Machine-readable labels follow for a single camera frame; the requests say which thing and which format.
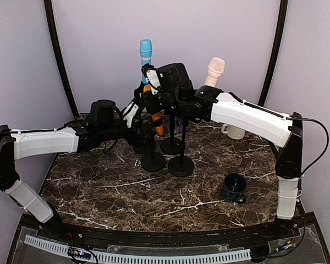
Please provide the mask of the orange microphone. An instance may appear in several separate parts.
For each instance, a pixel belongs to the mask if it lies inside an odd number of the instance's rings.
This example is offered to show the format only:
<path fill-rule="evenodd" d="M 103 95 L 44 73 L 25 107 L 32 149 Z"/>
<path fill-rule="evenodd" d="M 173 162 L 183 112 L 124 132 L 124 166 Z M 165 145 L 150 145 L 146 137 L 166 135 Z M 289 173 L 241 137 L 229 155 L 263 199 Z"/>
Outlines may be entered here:
<path fill-rule="evenodd" d="M 146 84 L 143 88 L 143 92 L 146 93 L 148 91 L 151 91 L 151 85 Z M 161 123 L 161 113 L 157 112 L 153 114 L 152 116 L 152 121 L 157 123 L 157 126 L 155 127 L 155 131 L 157 135 L 162 136 L 163 135 L 163 124 Z"/>

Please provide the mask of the black stand of blue microphone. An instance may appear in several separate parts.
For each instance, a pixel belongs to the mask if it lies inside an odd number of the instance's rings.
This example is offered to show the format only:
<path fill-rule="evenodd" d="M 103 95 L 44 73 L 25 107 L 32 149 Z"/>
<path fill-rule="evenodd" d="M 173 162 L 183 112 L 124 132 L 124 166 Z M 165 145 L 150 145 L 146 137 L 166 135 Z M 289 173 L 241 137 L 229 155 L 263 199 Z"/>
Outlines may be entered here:
<path fill-rule="evenodd" d="M 145 84 L 141 81 L 139 87 L 134 90 L 133 99 L 134 106 L 137 106 L 137 110 L 133 118 L 134 138 L 132 146 L 133 150 L 141 155 L 145 155 L 149 151 L 148 143 L 146 142 L 145 120 L 142 117 L 144 104 L 142 102 L 141 95 L 144 91 L 144 87 Z"/>

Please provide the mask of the black stand of orange microphone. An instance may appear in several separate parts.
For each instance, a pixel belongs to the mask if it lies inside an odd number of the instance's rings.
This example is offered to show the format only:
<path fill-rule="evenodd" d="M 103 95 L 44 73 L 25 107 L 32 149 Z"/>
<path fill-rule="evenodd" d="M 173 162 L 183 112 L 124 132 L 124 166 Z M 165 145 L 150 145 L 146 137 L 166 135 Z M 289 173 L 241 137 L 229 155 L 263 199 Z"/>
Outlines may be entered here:
<path fill-rule="evenodd" d="M 156 132 L 154 131 L 152 124 L 148 124 L 144 127 L 147 153 L 144 154 L 141 159 L 141 166 L 147 172 L 158 172 L 166 165 L 164 155 L 156 151 L 155 135 Z"/>

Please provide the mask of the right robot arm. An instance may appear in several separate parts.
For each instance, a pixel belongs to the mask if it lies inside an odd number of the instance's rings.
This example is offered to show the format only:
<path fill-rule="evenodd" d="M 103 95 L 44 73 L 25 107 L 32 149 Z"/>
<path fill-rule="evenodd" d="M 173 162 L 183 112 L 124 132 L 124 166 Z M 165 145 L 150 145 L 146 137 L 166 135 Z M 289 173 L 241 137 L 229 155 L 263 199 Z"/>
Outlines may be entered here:
<path fill-rule="evenodd" d="M 269 233 L 276 239 L 291 229 L 297 200 L 301 193 L 303 155 L 303 118 L 299 113 L 279 113 L 204 85 L 194 89 L 183 63 L 160 68 L 150 64 L 141 71 L 151 86 L 144 95 L 149 114 L 164 111 L 175 114 L 184 124 L 188 121 L 232 125 L 260 136 L 278 147 L 275 171 L 278 177 L 278 220 L 270 225 Z"/>

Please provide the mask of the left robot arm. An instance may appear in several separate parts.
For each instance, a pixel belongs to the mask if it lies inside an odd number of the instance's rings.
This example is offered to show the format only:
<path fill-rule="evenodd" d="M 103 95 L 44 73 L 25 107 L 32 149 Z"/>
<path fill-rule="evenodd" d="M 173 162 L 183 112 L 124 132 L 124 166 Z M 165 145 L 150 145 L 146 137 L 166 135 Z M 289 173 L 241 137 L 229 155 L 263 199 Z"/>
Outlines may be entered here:
<path fill-rule="evenodd" d="M 98 148 L 107 141 L 124 139 L 129 145 L 143 141 L 139 134 L 140 112 L 135 102 L 120 111 L 111 100 L 91 105 L 87 118 L 67 122 L 60 128 L 20 130 L 0 126 L 0 191 L 30 212 L 55 240 L 67 234 L 64 224 L 53 217 L 52 207 L 31 188 L 15 168 L 17 160 L 52 153 L 80 153 Z"/>

